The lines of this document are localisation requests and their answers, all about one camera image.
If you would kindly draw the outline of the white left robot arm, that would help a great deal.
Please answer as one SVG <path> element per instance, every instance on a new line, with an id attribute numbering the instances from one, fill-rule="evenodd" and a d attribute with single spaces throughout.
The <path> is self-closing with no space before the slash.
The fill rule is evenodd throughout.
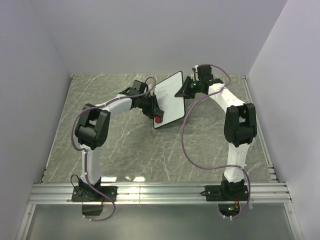
<path id="1" fill-rule="evenodd" d="M 96 201 L 101 196 L 101 188 L 96 185 L 101 180 L 100 147 L 107 140 L 110 120 L 133 108 L 142 109 L 142 113 L 156 123 L 161 123 L 166 113 L 159 107 L 155 95 L 118 94 L 105 103 L 86 104 L 76 117 L 77 122 L 72 126 L 71 143 L 82 154 L 80 179 L 88 184 L 83 195 L 89 201 Z"/>

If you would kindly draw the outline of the red and black whiteboard eraser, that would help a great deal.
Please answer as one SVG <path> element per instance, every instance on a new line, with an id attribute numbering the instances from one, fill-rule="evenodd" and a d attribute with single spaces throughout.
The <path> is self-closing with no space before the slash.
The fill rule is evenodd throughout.
<path id="1" fill-rule="evenodd" d="M 157 116 L 154 118 L 154 121 L 155 121 L 155 123 L 160 124 L 160 123 L 163 122 L 163 117 L 157 115 Z"/>

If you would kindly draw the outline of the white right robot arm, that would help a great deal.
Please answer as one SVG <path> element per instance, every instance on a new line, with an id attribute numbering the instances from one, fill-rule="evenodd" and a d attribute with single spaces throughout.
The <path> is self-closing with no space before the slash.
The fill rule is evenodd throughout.
<path id="1" fill-rule="evenodd" d="M 237 98 L 219 78 L 196 81 L 188 76 L 174 96 L 194 99 L 197 93 L 209 96 L 225 112 L 223 133 L 228 142 L 228 157 L 223 180 L 228 183 L 220 188 L 220 193 L 224 199 L 232 200 L 239 192 L 235 184 L 245 178 L 247 152 L 258 133 L 256 107 Z"/>

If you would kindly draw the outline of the small black-framed whiteboard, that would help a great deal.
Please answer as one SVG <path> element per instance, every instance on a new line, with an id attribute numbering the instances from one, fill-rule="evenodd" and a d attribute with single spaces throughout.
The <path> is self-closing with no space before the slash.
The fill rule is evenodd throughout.
<path id="1" fill-rule="evenodd" d="M 185 117 L 186 106 L 183 97 L 175 97 L 175 94 L 183 86 L 183 73 L 178 71 L 167 77 L 155 86 L 155 96 L 161 110 L 164 111 L 162 123 L 155 123 L 153 127 L 158 129 Z"/>

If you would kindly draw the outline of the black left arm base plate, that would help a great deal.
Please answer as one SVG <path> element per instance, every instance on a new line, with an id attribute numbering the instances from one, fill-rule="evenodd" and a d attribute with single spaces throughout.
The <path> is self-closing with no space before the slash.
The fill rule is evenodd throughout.
<path id="1" fill-rule="evenodd" d="M 118 192 L 118 187 L 117 186 L 101 186 L 98 188 L 98 190 L 103 193 L 104 195 L 108 196 L 110 198 L 107 199 L 106 197 L 103 197 L 96 191 L 92 190 L 89 188 L 89 190 L 84 190 L 80 188 L 79 186 L 75 186 L 73 189 L 71 201 L 72 202 L 110 202 L 116 201 L 117 198 L 117 192 Z"/>

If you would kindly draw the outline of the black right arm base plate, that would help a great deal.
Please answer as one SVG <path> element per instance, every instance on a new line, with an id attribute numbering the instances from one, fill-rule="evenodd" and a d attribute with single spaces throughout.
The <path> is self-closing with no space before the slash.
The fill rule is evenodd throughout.
<path id="1" fill-rule="evenodd" d="M 235 191 L 224 190 L 221 185 L 205 185 L 204 191 L 200 194 L 205 197 L 207 202 L 247 201 L 249 190 L 246 185 Z"/>

